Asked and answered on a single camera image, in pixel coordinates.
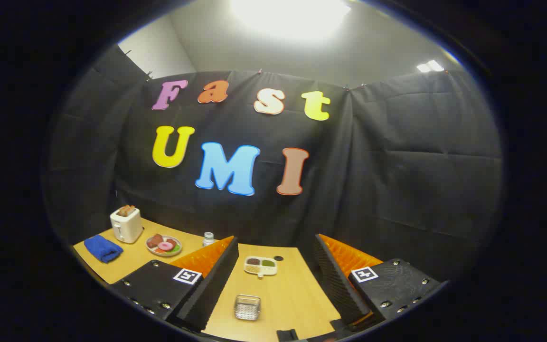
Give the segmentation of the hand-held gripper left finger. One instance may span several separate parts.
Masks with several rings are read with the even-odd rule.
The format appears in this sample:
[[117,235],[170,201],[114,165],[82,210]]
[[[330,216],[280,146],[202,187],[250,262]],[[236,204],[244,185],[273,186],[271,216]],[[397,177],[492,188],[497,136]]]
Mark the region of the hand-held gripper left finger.
[[110,288],[147,313],[199,333],[206,329],[238,256],[237,238],[229,236],[172,263],[150,260]]

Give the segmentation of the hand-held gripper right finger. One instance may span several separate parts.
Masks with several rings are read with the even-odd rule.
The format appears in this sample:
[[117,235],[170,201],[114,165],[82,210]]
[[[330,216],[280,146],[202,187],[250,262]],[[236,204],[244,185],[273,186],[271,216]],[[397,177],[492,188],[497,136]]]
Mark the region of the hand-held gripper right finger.
[[323,234],[313,251],[321,287],[352,331],[402,316],[441,286],[400,258],[382,261]]

